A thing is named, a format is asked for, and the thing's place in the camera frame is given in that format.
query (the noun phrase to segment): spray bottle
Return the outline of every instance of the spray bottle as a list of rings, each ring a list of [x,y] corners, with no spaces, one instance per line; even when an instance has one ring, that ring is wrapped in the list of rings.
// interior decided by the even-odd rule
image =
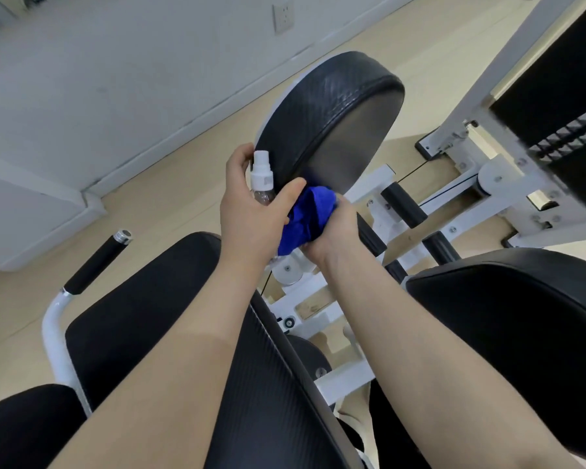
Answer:
[[[250,172],[254,198],[267,206],[275,199],[273,191],[273,172],[269,165],[269,151],[254,151],[254,165]]]

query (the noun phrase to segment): forearm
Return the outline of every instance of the forearm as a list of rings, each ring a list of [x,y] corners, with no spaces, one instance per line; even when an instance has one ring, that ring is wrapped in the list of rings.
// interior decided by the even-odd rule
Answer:
[[[53,468],[202,468],[258,276],[218,266]]]
[[[434,468],[575,468],[516,390],[362,244],[322,264],[383,391]]]

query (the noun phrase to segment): black roller pad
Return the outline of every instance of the black roller pad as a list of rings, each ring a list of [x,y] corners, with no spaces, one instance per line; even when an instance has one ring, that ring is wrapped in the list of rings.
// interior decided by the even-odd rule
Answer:
[[[319,64],[282,99],[256,142],[269,151],[276,192],[301,176],[345,194],[403,102],[398,77],[366,54],[345,52]]]

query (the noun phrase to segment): person's left hand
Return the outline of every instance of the person's left hand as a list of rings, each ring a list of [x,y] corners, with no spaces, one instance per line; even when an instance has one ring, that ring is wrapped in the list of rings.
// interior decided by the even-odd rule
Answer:
[[[245,170],[254,155],[254,145],[243,144],[226,163],[226,193],[221,201],[220,263],[240,266],[258,276],[278,250],[282,228],[306,181],[289,182],[271,204],[254,199],[245,181]]]

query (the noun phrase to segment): hand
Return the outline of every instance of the hand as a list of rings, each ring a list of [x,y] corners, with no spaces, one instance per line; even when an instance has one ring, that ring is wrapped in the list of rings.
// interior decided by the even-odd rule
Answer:
[[[301,247],[306,257],[321,270],[339,254],[362,245],[358,238],[356,209],[340,194],[337,194],[337,200],[337,208],[330,216],[321,236]]]
[[[275,256],[282,238],[282,228],[289,223],[289,211],[297,201],[306,181],[289,182],[268,206],[254,199],[245,181],[245,170],[254,155],[254,145],[247,143],[234,150],[226,163],[226,193],[221,201],[222,264],[242,267],[256,279]]]

